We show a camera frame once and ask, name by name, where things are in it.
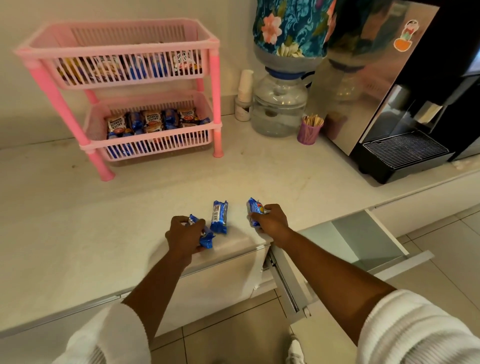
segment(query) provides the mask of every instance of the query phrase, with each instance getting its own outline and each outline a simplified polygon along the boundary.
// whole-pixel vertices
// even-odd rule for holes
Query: lower basket tier
[[[200,119],[210,118],[205,125],[165,130],[155,133],[107,139],[105,118],[128,111],[165,110],[168,108],[195,108]],[[155,95],[112,98],[91,106],[84,130],[91,143],[83,150],[98,149],[107,161],[118,161],[147,156],[212,142],[214,129],[222,124],[213,120],[212,107],[202,92],[194,90],[172,91]]]

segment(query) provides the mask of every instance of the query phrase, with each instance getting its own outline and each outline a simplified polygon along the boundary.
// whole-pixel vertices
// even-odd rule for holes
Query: forearm
[[[351,340],[357,344],[369,313],[394,287],[288,230],[284,250]]]
[[[151,342],[177,286],[185,262],[170,251],[148,272],[145,278],[123,300],[140,318]]]

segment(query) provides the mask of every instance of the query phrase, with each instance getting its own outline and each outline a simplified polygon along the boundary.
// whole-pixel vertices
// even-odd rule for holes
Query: white sleeve
[[[53,364],[150,364],[142,322],[129,306],[115,303],[75,332]]]
[[[370,312],[357,364],[480,363],[480,339],[459,319],[422,296],[397,290]]]

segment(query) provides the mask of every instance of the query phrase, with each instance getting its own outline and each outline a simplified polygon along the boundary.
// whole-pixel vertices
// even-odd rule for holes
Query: basket
[[[164,110],[167,108],[196,108],[200,119],[209,117],[205,125],[165,130],[155,133],[106,139],[105,117],[128,111]],[[136,97],[118,97],[100,101],[90,107],[85,119],[84,131],[91,143],[80,146],[85,151],[98,149],[106,161],[118,161],[172,150],[209,144],[213,130],[220,129],[221,123],[214,124],[210,102],[202,92],[194,90]]]
[[[93,89],[204,77],[219,44],[192,19],[68,22],[40,29],[15,53],[40,60],[60,88]]]

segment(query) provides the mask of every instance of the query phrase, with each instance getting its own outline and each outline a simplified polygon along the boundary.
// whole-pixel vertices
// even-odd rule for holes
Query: teal floral cloth
[[[258,0],[253,38],[282,57],[324,57],[335,24],[336,0]]]

